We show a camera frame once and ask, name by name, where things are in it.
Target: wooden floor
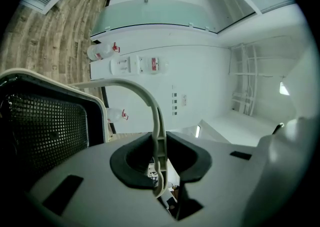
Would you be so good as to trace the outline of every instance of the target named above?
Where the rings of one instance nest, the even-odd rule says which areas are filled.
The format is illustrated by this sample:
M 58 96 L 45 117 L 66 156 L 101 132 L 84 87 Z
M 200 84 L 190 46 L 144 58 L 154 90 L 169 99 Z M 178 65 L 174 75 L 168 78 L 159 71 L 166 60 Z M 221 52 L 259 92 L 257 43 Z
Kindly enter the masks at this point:
M 91 29 L 106 0 L 60 0 L 46 15 L 19 5 L 0 45 L 0 72 L 26 68 L 63 84 L 90 80 Z M 86 90 L 102 98 L 101 89 Z

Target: red label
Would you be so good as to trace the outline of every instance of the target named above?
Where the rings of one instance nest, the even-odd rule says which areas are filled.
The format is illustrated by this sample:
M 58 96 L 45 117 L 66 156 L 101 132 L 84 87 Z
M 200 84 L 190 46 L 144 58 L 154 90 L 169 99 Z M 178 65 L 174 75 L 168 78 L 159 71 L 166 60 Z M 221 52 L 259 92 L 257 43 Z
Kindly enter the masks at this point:
M 153 70 L 153 71 L 156 71 L 156 70 L 157 70 L 156 58 L 152 58 L 152 70 Z

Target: light fixture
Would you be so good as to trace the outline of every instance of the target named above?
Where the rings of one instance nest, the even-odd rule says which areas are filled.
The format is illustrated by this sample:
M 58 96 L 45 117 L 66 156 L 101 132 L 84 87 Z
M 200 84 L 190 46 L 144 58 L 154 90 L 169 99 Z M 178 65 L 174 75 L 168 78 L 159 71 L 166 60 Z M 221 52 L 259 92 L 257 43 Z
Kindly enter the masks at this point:
M 280 90 L 279 90 L 280 94 L 286 95 L 286 96 L 290 96 L 288 90 L 286 89 L 284 83 L 281 81 L 280 82 Z
M 198 138 L 198 137 L 199 137 L 200 129 L 201 129 L 201 127 L 198 125 L 198 126 L 196 127 L 195 138 Z

